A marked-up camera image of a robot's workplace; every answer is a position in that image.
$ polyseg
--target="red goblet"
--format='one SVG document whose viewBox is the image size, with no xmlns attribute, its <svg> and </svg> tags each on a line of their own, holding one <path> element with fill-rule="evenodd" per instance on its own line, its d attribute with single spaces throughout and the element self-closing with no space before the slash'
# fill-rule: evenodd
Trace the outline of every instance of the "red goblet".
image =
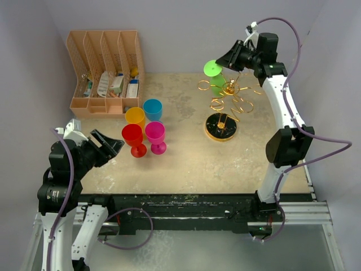
<svg viewBox="0 0 361 271">
<path fill-rule="evenodd" d="M 122 130 L 125 143 L 131 147 L 130 153 L 136 158 L 143 157 L 147 153 L 147 147 L 142 144 L 143 132 L 138 124 L 128 124 Z"/>
</svg>

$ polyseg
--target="table top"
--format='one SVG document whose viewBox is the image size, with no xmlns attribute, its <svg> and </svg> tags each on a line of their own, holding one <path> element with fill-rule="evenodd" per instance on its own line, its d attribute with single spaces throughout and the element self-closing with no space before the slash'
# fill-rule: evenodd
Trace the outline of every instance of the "table top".
<svg viewBox="0 0 361 271">
<path fill-rule="evenodd" d="M 217 142 L 205 132 L 205 121 L 213 113 L 212 92 L 197 84 L 208 78 L 199 73 L 147 74 L 143 100 L 163 103 L 161 121 L 166 127 L 163 155 L 134 158 L 130 146 L 101 168 L 93 168 L 82 179 L 83 193 L 253 193 L 262 184 L 268 161 L 265 146 L 274 135 L 275 120 L 270 102 L 252 75 L 238 80 L 239 96 L 254 104 L 250 113 L 239 114 L 233 139 Z M 231 97 L 223 112 L 231 114 Z M 108 137 L 121 139 L 125 119 L 82 120 L 86 136 L 98 129 Z M 290 172 L 282 193 L 309 193 L 303 168 Z"/>
</svg>

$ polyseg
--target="metal frame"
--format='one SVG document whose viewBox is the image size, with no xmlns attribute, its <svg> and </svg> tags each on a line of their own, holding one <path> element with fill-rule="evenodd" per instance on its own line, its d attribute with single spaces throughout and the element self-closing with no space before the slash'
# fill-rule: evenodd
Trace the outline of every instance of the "metal frame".
<svg viewBox="0 0 361 271">
<path fill-rule="evenodd" d="M 326 202 L 317 202 L 307 167 L 305 167 L 305 174 L 306 174 L 307 183 L 309 184 L 313 201 L 281 202 L 281 206 L 286 214 L 285 224 L 286 225 L 322 225 L 325 234 L 325 240 L 327 241 L 327 245 L 328 245 L 329 253 L 332 258 L 334 269 L 335 271 L 345 271 L 344 264 L 342 262 L 342 258 L 334 237 L 334 232 L 332 228 L 332 219 L 329 213 L 328 205 Z M 86 203 L 79 203 L 73 225 L 83 224 L 84 212 L 81 209 L 81 206 L 85 204 Z M 204 219 L 207 218 L 216 219 L 220 217 L 204 217 Z M 153 219 L 154 220 L 162 219 L 162 217 L 153 217 Z M 280 225 L 281 222 L 275 221 L 273 222 L 273 224 Z M 247 225 L 265 226 L 266 223 L 255 221 L 255 222 L 247 222 Z M 104 222 L 103 226 L 118 227 L 116 222 Z M 30 244 L 27 253 L 25 255 L 25 260 L 23 262 L 23 266 L 21 267 L 21 270 L 31 270 L 36 255 L 36 250 L 40 242 L 41 233 L 42 233 L 41 214 L 37 213 L 34 221 L 33 233 L 30 239 Z"/>
</svg>

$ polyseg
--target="small box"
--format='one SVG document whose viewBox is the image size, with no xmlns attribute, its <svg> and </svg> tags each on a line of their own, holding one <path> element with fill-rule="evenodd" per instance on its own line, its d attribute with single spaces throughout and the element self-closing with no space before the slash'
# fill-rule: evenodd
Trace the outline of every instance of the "small box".
<svg viewBox="0 0 361 271">
<path fill-rule="evenodd" d="M 114 78 L 110 90 L 113 90 L 115 94 L 119 94 L 123 90 L 123 75 Z"/>
<path fill-rule="evenodd" d="M 126 97 L 127 98 L 138 97 L 138 87 L 139 87 L 138 80 L 130 80 L 130 82 L 128 84 L 128 89 L 126 91 Z"/>
</svg>

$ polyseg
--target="cable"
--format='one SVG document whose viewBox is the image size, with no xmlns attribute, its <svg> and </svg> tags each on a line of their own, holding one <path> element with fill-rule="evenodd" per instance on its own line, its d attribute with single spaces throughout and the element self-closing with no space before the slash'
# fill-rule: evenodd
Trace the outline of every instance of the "cable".
<svg viewBox="0 0 361 271">
<path fill-rule="evenodd" d="M 49 242 L 49 245 L 47 246 L 47 256 L 46 256 L 46 270 L 47 271 L 50 271 L 50 269 L 51 269 L 50 268 L 50 266 L 51 266 L 51 249 L 52 249 L 52 241 L 54 241 L 55 229 L 56 229 L 56 226 L 59 223 L 60 216 L 63 213 L 63 211 L 65 209 L 65 206 L 68 203 L 68 200 L 69 200 L 69 197 L 70 197 L 70 194 L 71 194 L 71 191 L 72 191 L 73 183 L 74 183 L 74 162 L 73 162 L 73 158 L 72 158 L 72 154 L 70 152 L 70 149 L 69 149 L 68 145 L 66 144 L 65 140 L 63 140 L 63 138 L 60 135 L 58 135 L 58 132 L 55 129 L 51 128 L 50 130 L 58 138 L 58 140 L 63 145 L 63 147 L 64 147 L 64 149 L 65 149 L 65 151 L 67 153 L 68 160 L 69 160 L 69 165 L 70 165 L 70 180 L 69 180 L 69 186 L 68 186 L 68 190 L 67 190 L 67 193 L 65 195 L 63 204 L 61 205 L 60 210 L 58 212 L 58 215 L 56 216 L 56 218 L 54 220 L 54 223 L 53 223 L 53 225 L 51 227 L 51 230 L 50 230 L 50 234 L 49 234 L 50 242 Z"/>
<path fill-rule="evenodd" d="M 289 105 L 289 103 L 288 103 L 287 95 L 286 95 L 286 90 L 287 90 L 287 84 L 288 84 L 289 80 L 291 79 L 291 77 L 293 76 L 293 74 L 295 73 L 295 71 L 296 71 L 296 69 L 297 69 L 297 67 L 298 67 L 298 64 L 299 64 L 299 62 L 300 62 L 300 56 L 301 56 L 301 41 L 300 41 L 300 37 L 299 37 L 299 35 L 298 35 L 295 27 L 294 27 L 288 20 L 285 20 L 285 19 L 283 19 L 283 18 L 279 18 L 279 17 L 265 18 L 265 19 L 263 19 L 263 20 L 258 21 L 257 24 L 260 24 L 260 23 L 263 23 L 264 21 L 269 21 L 269 20 L 283 21 L 284 23 L 288 24 L 288 25 L 291 27 L 291 29 L 292 29 L 292 31 L 293 31 L 296 39 L 297 39 L 297 59 L 296 59 L 296 63 L 295 63 L 295 65 L 294 65 L 291 73 L 287 76 L 287 78 L 286 78 L 286 80 L 285 80 L 285 82 L 284 82 L 284 84 L 283 84 L 283 99 L 284 99 L 284 103 L 285 103 L 285 105 L 286 105 L 286 107 L 287 107 L 287 110 L 288 110 L 289 114 L 291 115 L 292 121 L 293 121 L 294 124 L 296 125 L 297 129 L 298 129 L 302 134 L 304 134 L 304 135 L 306 135 L 306 136 L 308 136 L 308 137 L 311 137 L 311 138 L 314 138 L 314 139 L 318 139 L 318 140 L 321 140 L 321 141 L 327 141 L 327 142 L 333 142 L 333 143 L 342 143 L 342 144 L 346 144 L 346 146 L 343 147 L 343 148 L 340 148 L 340 149 L 338 149 L 338 150 L 336 150 L 336 151 L 330 152 L 329 154 L 326 154 L 326 155 L 323 155 L 323 156 L 321 156 L 321 157 L 318 157 L 318 158 L 316 158 L 316 159 L 312 159 L 312 160 L 307 161 L 307 162 L 305 162 L 305 163 L 301 163 L 301 164 L 295 165 L 295 166 L 293 166 L 293 167 L 290 167 L 290 168 L 286 169 L 286 170 L 280 175 L 280 177 L 278 178 L 277 183 L 276 183 L 276 188 L 275 188 L 274 194 L 275 194 L 276 204 L 277 204 L 278 208 L 280 209 L 280 211 L 281 211 L 281 213 L 282 213 L 282 218 L 283 218 L 283 219 L 282 219 L 282 224 L 281 224 L 281 227 L 279 228 L 279 230 L 278 230 L 275 234 L 273 234 L 273 235 L 272 235 L 271 237 L 269 237 L 268 239 L 263 240 L 263 242 L 272 240 L 272 239 L 275 238 L 277 235 L 279 235 L 279 233 L 283 230 L 283 227 L 284 227 L 284 224 L 285 224 L 285 213 L 284 213 L 284 210 L 282 209 L 281 205 L 279 204 L 279 200 L 277 199 L 278 189 L 279 189 L 279 186 L 280 186 L 280 184 L 281 184 L 281 181 L 282 181 L 282 178 L 284 177 L 284 175 L 285 175 L 286 173 L 288 173 L 288 172 L 296 169 L 296 168 L 303 167 L 303 166 L 305 166 L 305 165 L 309 165 L 309 164 L 315 163 L 315 162 L 317 162 L 317 161 L 321 161 L 321 160 L 326 159 L 326 158 L 328 158 L 328 157 L 331 157 L 331 156 L 333 156 L 333 155 L 335 155 L 335 154 L 339 154 L 340 152 L 343 152 L 343 151 L 347 150 L 348 148 L 350 148 L 350 147 L 352 146 L 352 142 L 351 142 L 351 141 L 348 141 L 348 140 L 333 139 L 333 138 L 321 137 L 321 136 L 319 136 L 319 135 L 310 134 L 310 133 L 304 131 L 304 130 L 300 127 L 300 125 L 298 124 L 297 119 L 296 119 L 295 115 L 293 114 L 292 109 L 291 109 L 291 107 L 290 107 L 290 105 Z"/>
<path fill-rule="evenodd" d="M 103 244 L 106 244 L 107 246 L 116 248 L 116 249 L 118 249 L 118 250 L 136 250 L 136 249 L 141 248 L 141 247 L 143 247 L 144 245 L 146 245 L 146 244 L 149 242 L 149 240 L 152 238 L 152 235 L 153 235 L 153 232 L 154 232 L 154 228 L 153 228 L 152 218 L 151 218 L 151 216 L 150 216 L 145 210 L 140 209 L 140 208 L 136 208 L 136 207 L 126 208 L 126 209 L 120 210 L 120 211 L 112 214 L 111 216 L 109 216 L 109 217 L 106 219 L 106 221 L 110 220 L 111 218 L 115 217 L 116 215 L 119 215 L 120 213 L 124 213 L 124 212 L 127 212 L 127 211 L 134 211 L 134 210 L 143 212 L 143 213 L 149 218 L 149 221 L 150 221 L 150 223 L 151 223 L 151 232 L 149 233 L 148 238 L 147 238 L 143 243 L 141 243 L 141 244 L 139 244 L 139 245 L 137 245 L 137 246 L 135 246 L 135 247 L 120 247 L 120 246 L 116 246 L 115 244 L 110 244 L 110 243 L 108 243 L 108 242 L 106 242 L 106 241 L 104 241 L 104 240 L 101 240 L 101 239 L 99 239 L 99 238 L 98 238 L 98 241 L 101 242 L 101 243 L 103 243 Z"/>
</svg>

